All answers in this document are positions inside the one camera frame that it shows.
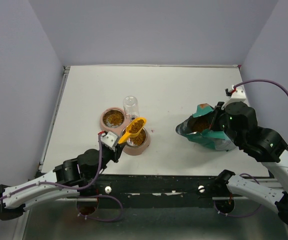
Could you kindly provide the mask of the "green pet food bag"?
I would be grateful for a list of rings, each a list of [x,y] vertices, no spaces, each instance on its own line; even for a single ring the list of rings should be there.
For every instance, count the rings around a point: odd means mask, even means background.
[[[199,104],[196,112],[176,126],[175,132],[192,143],[215,151],[231,151],[236,148],[227,135],[213,129],[215,108],[207,103]]]

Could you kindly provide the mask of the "yellow plastic scoop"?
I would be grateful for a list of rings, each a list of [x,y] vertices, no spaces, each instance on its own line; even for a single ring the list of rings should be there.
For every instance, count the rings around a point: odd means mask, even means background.
[[[120,137],[118,144],[121,145],[126,143],[129,138],[137,137],[144,126],[147,123],[147,119],[144,117],[137,117],[135,118],[126,128],[125,133]]]

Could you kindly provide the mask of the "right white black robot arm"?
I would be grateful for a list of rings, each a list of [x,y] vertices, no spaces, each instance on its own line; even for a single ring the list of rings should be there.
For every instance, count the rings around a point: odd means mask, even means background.
[[[212,189],[220,196],[229,193],[253,200],[273,212],[288,225],[288,145],[273,129],[258,126],[256,112],[245,103],[233,102],[214,109],[211,127],[222,130],[240,150],[268,169],[281,184],[273,189],[223,170]]]

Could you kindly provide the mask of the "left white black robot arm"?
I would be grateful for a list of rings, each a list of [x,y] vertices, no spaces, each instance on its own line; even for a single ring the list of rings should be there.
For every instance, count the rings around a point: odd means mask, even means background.
[[[76,158],[64,161],[53,170],[17,186],[0,184],[0,220],[19,218],[39,204],[70,197],[95,198],[95,183],[108,162],[117,163],[125,144],[112,147],[99,143]]]

